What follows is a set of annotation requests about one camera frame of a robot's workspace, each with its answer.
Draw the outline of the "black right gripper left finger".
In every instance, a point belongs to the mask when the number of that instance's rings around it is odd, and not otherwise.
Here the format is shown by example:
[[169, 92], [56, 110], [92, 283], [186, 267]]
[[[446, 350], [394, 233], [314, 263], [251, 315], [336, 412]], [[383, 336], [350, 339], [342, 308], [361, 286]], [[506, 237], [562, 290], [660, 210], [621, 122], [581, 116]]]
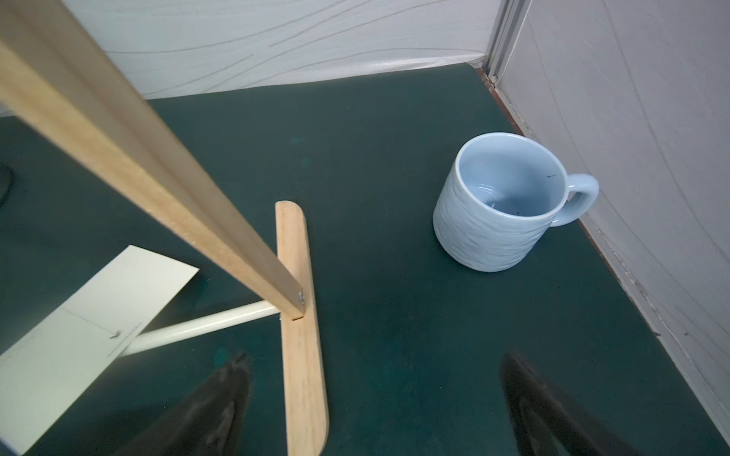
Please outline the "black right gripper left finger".
[[234, 455], [252, 390], [250, 357], [232, 356], [118, 455]]

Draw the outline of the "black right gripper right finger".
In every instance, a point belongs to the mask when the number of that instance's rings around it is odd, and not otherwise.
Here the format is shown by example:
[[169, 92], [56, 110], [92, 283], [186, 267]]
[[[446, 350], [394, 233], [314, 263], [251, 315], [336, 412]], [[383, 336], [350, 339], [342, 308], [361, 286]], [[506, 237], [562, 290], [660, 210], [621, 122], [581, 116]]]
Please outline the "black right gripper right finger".
[[639, 453], [518, 353], [503, 357], [500, 380], [520, 454]]

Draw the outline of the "white postcard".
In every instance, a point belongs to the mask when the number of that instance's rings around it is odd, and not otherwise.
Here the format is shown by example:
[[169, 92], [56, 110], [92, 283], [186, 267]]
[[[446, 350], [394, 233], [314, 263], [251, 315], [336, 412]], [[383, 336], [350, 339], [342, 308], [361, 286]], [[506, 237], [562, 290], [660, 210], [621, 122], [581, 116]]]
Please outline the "white postcard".
[[129, 245], [2, 353], [2, 444], [27, 452], [197, 271]]

